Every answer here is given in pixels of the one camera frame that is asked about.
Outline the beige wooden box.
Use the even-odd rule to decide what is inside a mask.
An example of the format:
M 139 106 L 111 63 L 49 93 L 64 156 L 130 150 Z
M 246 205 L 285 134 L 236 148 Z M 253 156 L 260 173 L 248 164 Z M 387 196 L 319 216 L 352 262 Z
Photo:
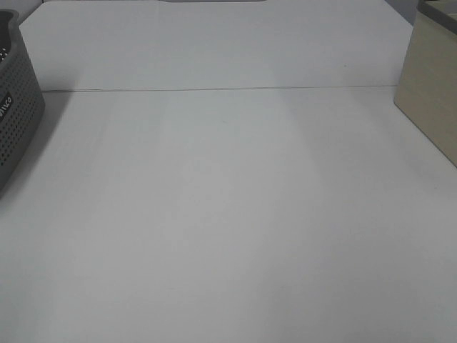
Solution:
M 456 164 L 456 2 L 419 1 L 394 104 Z

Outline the grey perforated plastic basket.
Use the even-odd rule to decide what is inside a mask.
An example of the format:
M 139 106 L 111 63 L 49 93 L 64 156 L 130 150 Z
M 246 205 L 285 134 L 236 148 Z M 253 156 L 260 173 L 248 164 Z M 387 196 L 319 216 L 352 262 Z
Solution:
M 45 101 L 19 29 L 19 13 L 1 10 L 1 188 L 28 149 Z

